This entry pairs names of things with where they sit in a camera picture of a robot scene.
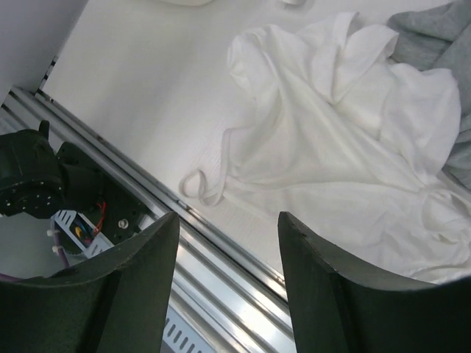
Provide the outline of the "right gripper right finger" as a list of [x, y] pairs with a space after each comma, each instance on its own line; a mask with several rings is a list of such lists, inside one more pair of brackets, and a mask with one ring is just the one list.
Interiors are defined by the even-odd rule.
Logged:
[[441, 285], [383, 270], [278, 217], [298, 352], [468, 352], [470, 279]]

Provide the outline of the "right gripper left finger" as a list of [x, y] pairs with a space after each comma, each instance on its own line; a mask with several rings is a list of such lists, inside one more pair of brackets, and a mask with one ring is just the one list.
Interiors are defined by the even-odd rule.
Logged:
[[1, 283], [2, 352], [159, 352], [176, 213], [50, 277]]

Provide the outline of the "white tank top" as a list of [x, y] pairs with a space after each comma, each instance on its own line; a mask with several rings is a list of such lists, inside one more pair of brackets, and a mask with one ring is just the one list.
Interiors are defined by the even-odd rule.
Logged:
[[296, 32], [248, 29], [230, 75], [255, 105], [222, 135], [214, 186], [201, 170], [182, 195], [292, 213], [367, 262], [424, 282], [470, 275], [470, 198], [439, 173], [458, 135], [458, 85], [444, 68], [391, 63], [397, 33], [338, 13]]

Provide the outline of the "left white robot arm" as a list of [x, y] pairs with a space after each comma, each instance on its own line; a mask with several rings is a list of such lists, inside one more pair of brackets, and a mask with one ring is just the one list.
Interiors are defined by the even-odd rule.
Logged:
[[117, 244], [139, 231], [146, 207], [73, 143], [54, 151], [49, 122], [1, 136], [1, 214], [37, 219], [65, 212], [81, 246], [100, 235]]

